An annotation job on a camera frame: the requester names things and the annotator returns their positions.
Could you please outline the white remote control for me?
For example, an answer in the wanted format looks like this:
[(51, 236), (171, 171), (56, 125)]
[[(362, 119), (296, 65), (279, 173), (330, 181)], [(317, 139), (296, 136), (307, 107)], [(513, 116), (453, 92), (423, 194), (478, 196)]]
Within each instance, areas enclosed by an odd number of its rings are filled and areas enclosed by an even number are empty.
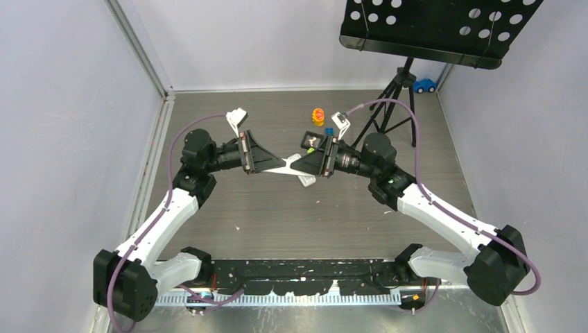
[(307, 176), (306, 173), (304, 173), (302, 171), (297, 171), (297, 170), (291, 168), (292, 163), (294, 163), (295, 161), (297, 161), (301, 157), (302, 156), (299, 153), (293, 154), (292, 156), (283, 159), (283, 161), (286, 163), (285, 166), (280, 166), (277, 168), (264, 170), (263, 172), (264, 173), (283, 174), (283, 175), (289, 175), (289, 176)]
[(297, 178), (304, 188), (310, 187), (316, 183), (315, 176), (298, 176)]

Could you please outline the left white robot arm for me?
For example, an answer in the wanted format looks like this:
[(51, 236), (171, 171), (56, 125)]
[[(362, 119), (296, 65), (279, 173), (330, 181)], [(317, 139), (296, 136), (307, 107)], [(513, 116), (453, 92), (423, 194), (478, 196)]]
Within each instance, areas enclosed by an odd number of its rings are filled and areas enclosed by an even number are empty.
[(159, 255), (180, 227), (210, 197), (214, 173), (244, 168), (247, 173), (285, 169), (289, 161), (267, 151), (249, 130), (217, 146), (204, 129), (184, 138), (181, 167), (159, 207), (116, 250), (101, 250), (93, 263), (93, 300), (116, 314), (142, 321), (157, 297), (185, 282), (205, 287), (213, 278), (211, 255), (194, 247), (161, 264)]

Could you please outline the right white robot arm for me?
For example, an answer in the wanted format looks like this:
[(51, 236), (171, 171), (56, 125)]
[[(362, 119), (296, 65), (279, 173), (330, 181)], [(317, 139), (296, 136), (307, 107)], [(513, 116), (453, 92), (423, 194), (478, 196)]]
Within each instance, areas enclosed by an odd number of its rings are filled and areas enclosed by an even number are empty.
[(396, 258), (400, 282), (410, 285), (432, 277), (466, 284), (487, 304), (502, 305), (531, 270), (520, 231), (511, 225), (496, 228), (451, 206), (397, 166), (396, 155), (383, 134), (369, 134), (360, 151), (331, 137), (291, 168), (312, 176), (340, 171), (369, 178), (376, 201), (423, 223), (457, 248), (451, 253), (410, 245)]

